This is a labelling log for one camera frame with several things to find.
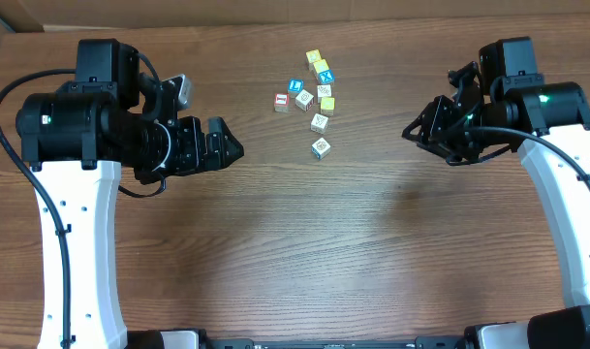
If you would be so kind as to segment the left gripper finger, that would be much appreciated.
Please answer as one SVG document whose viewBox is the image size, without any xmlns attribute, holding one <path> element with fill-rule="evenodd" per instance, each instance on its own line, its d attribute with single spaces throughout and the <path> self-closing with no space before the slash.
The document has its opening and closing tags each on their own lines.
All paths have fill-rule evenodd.
<svg viewBox="0 0 590 349">
<path fill-rule="evenodd" d="M 218 147 L 209 149 L 204 157 L 207 170 L 223 170 L 243 156 L 242 147 Z"/>
<path fill-rule="evenodd" d="M 244 147 L 233 135 L 222 117 L 208 119 L 208 135 L 206 136 L 207 151 L 218 151 L 223 155 L 243 155 Z"/>
</svg>

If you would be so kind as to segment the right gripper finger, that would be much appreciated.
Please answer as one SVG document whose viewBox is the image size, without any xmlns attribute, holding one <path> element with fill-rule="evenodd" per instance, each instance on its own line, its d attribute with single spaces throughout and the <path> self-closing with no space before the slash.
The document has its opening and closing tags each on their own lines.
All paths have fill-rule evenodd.
<svg viewBox="0 0 590 349">
<path fill-rule="evenodd" d="M 437 112 L 438 101 L 429 102 L 423 111 L 404 130 L 404 134 L 423 134 L 430 130 Z"/>
<path fill-rule="evenodd" d="M 427 147 L 427 138 L 422 132 L 413 134 L 410 130 L 406 129 L 402 132 L 402 138 L 414 143 L 417 147 Z"/>
</svg>

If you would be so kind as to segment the red I block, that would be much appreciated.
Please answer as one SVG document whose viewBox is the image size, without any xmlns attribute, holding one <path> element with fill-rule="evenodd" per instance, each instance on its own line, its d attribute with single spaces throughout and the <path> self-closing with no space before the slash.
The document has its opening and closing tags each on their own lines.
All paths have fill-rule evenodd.
<svg viewBox="0 0 590 349">
<path fill-rule="evenodd" d="M 290 96 L 284 93 L 276 93 L 274 96 L 274 110 L 277 112 L 288 112 L 290 106 Z"/>
</svg>

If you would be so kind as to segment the white block blue side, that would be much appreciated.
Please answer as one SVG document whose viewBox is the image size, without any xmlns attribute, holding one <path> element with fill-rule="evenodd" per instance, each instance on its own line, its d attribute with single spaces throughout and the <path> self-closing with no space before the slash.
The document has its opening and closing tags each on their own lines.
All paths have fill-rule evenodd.
<svg viewBox="0 0 590 349">
<path fill-rule="evenodd" d="M 312 152 L 319 160 L 325 158 L 331 151 L 331 145 L 325 138 L 319 138 L 311 146 Z"/>
</svg>

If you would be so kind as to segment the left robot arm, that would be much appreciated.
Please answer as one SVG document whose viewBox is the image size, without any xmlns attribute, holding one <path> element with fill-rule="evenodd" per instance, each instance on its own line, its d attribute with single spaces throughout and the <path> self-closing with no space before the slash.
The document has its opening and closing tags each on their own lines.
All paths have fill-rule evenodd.
<svg viewBox="0 0 590 349">
<path fill-rule="evenodd" d="M 226 122 L 181 117 L 184 76 L 160 79 L 135 48 L 82 40 L 71 80 L 29 96 L 16 117 L 35 177 L 43 238 L 43 348 L 124 348 L 114 217 L 121 173 L 164 188 L 169 176 L 219 171 L 244 149 Z"/>
</svg>

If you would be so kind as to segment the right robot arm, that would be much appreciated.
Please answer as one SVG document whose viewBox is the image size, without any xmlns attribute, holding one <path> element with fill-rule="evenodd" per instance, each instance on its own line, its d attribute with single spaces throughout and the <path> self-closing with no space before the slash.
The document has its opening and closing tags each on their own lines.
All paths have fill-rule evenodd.
<svg viewBox="0 0 590 349">
<path fill-rule="evenodd" d="M 531 177 L 555 244 L 564 308 L 527 322 L 470 326 L 450 348 L 590 348 L 590 106 L 575 82 L 548 83 L 528 37 L 501 39 L 449 71 L 404 139 L 469 166 L 515 152 Z"/>
</svg>

